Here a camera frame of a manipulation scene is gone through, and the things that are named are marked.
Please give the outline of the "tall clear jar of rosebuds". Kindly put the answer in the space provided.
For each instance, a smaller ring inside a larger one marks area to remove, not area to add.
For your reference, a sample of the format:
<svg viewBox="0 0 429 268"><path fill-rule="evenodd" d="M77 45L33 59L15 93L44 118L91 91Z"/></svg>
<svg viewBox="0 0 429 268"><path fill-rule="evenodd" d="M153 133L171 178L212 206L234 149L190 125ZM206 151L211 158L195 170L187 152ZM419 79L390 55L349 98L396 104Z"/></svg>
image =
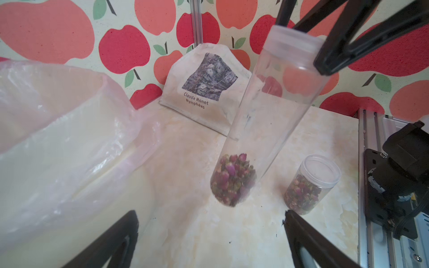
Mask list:
<svg viewBox="0 0 429 268"><path fill-rule="evenodd" d="M270 29L210 180L223 205L247 199L329 81L314 66L323 44L287 27Z"/></svg>

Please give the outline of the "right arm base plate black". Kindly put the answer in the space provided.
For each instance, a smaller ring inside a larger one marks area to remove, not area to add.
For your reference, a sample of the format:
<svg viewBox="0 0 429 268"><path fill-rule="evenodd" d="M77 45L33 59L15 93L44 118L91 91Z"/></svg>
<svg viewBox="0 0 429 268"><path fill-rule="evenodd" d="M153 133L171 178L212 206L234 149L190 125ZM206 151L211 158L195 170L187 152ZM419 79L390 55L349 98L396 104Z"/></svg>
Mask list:
<svg viewBox="0 0 429 268"><path fill-rule="evenodd" d="M429 209L429 172L417 179L381 152L364 151L365 216L392 233L418 238L416 220Z"/></svg>

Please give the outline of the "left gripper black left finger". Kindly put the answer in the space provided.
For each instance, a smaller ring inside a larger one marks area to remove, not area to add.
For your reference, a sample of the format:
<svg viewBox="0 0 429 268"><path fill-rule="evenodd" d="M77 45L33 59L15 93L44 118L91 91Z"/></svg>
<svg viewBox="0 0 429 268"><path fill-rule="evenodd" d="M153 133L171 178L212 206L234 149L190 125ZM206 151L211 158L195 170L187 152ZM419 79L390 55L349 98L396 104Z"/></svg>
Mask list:
<svg viewBox="0 0 429 268"><path fill-rule="evenodd" d="M138 239L136 211L128 211L106 232L64 265L65 268L129 268Z"/></svg>

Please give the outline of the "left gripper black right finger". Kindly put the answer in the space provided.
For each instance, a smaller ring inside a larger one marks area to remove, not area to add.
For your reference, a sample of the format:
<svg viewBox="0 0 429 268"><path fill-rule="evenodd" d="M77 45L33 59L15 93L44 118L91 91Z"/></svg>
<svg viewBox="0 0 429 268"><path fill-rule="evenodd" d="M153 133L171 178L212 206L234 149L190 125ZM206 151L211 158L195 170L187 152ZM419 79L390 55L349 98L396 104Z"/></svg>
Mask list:
<svg viewBox="0 0 429 268"><path fill-rule="evenodd" d="M285 212L284 229L296 268L358 268L295 211Z"/></svg>

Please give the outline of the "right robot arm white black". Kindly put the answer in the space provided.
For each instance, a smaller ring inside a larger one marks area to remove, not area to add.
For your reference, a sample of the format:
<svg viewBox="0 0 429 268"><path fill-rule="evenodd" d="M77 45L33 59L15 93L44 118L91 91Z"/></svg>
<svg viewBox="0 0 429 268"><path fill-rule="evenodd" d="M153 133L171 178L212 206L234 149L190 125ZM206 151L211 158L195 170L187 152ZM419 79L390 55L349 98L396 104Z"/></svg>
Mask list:
<svg viewBox="0 0 429 268"><path fill-rule="evenodd" d="M328 77L357 62L373 51L429 23L428 1L412 1L374 29L354 40L357 31L375 10L379 1L319 1L292 29L308 36L308 32L341 5L345 8L311 66L319 75ZM423 190L429 195L429 135L423 123L408 124L390 136L383 145L388 154L385 164L375 169L373 178L387 182L389 194L403 195Z"/></svg>

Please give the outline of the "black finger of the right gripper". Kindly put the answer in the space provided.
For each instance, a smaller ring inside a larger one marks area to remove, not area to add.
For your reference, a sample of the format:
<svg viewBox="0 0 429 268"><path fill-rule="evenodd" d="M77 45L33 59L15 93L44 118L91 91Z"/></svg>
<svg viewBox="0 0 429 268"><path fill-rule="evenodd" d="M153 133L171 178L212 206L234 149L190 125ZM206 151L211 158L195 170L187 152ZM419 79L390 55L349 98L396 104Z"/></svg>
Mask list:
<svg viewBox="0 0 429 268"><path fill-rule="evenodd" d="M282 1L275 24L308 34L329 34L343 12L347 1L302 1L299 21L292 23L290 17L297 1Z"/></svg>
<svg viewBox="0 0 429 268"><path fill-rule="evenodd" d="M429 23L429 2L412 1L389 18L358 35L380 1L347 1L314 61L330 76L413 30Z"/></svg>

